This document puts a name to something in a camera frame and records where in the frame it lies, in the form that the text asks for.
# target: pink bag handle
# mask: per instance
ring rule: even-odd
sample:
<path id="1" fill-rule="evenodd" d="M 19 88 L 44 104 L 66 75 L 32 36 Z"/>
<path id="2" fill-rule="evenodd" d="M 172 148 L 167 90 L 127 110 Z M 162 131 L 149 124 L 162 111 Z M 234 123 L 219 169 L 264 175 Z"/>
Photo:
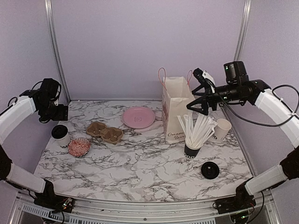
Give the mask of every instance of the pink bag handle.
<path id="1" fill-rule="evenodd" d="M 161 81 L 161 78 L 160 78 L 160 70 L 161 69 L 163 69 L 164 70 L 164 80 L 166 79 L 166 70 L 165 70 L 165 68 L 160 68 L 159 70 L 158 70 L 158 78 L 159 78 L 159 81 L 160 81 L 160 83 L 162 84 L 162 86 L 165 88 L 165 90 L 167 91 L 167 89 L 166 89 L 166 86 L 165 86 L 165 82 L 162 82 Z"/>
<path id="2" fill-rule="evenodd" d="M 190 80 L 191 80 L 191 78 L 192 78 L 192 70 L 189 70 L 188 74 L 187 74 L 187 85 L 189 86 L 189 88 L 190 88 Z"/>

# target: white coffee cup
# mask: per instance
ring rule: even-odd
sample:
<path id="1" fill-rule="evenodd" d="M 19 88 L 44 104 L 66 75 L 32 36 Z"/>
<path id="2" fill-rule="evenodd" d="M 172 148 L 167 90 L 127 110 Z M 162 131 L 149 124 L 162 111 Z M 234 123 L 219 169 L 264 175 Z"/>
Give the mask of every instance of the white coffee cup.
<path id="1" fill-rule="evenodd" d="M 232 128 L 232 124 L 223 118 L 217 120 L 218 125 L 215 127 L 215 133 L 209 138 L 211 142 L 222 142 L 229 130 Z"/>
<path id="2" fill-rule="evenodd" d="M 56 140 L 61 148 L 68 148 L 71 139 L 66 126 L 56 125 L 52 129 L 52 137 Z"/>

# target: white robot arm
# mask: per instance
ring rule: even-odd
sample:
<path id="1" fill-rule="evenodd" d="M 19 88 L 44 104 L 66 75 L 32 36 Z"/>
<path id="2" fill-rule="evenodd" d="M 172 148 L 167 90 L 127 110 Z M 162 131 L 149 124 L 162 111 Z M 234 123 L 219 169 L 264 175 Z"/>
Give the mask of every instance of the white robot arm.
<path id="1" fill-rule="evenodd" d="M 57 196 L 53 184 L 13 164 L 1 146 L 6 137 L 28 116 L 34 112 L 40 115 L 40 122 L 67 120 L 68 106 L 58 105 L 61 85 L 52 78 L 45 78 L 37 90 L 23 92 L 16 101 L 0 114 L 0 180 L 17 187 L 35 192 L 35 203 L 44 207 L 60 210 L 65 208 L 61 201 L 72 199 Z"/>
<path id="2" fill-rule="evenodd" d="M 209 107 L 216 110 L 218 103 L 226 104 L 234 115 L 245 121 L 263 126 L 280 127 L 295 150 L 288 154 L 280 164 L 237 187 L 236 196 L 216 200 L 215 204 L 219 214 L 250 208 L 252 202 L 255 204 L 254 194 L 276 187 L 286 180 L 299 177 L 299 117 L 296 115 L 296 111 L 293 112 L 282 99 L 274 95 L 271 88 L 262 80 L 249 81 L 243 62 L 227 63 L 224 65 L 224 69 L 227 85 L 218 87 L 206 76 L 203 76 L 206 71 L 194 70 L 193 74 L 200 82 L 200 86 L 192 93 L 200 97 L 188 104 L 187 108 L 208 115 Z M 205 92 L 197 93 L 202 88 L 205 88 Z M 265 112 L 276 125 L 249 121 L 237 115 L 229 107 L 229 105 L 244 105 L 246 101 Z M 201 108 L 193 107 L 196 104 L 201 104 Z"/>

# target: white straw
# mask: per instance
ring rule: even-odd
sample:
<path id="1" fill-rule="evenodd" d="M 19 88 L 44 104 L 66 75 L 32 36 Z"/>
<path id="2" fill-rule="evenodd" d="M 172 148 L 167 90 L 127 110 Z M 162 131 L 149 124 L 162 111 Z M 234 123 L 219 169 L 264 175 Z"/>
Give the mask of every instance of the white straw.
<path id="1" fill-rule="evenodd" d="M 199 114 L 195 125 L 193 122 L 192 113 L 184 115 L 185 124 L 181 116 L 178 116 L 180 125 L 186 135 L 185 142 L 193 148 L 200 148 L 204 143 L 215 133 L 217 123 L 211 117 Z"/>

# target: pink plate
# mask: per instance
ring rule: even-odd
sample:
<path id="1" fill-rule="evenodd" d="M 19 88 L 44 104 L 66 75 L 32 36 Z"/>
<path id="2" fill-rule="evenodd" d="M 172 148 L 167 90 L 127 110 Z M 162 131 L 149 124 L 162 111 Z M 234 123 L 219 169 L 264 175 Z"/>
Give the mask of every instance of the pink plate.
<path id="1" fill-rule="evenodd" d="M 142 129 L 150 126 L 155 121 L 155 113 L 148 107 L 134 106 L 127 109 L 122 115 L 122 121 L 126 126 Z"/>

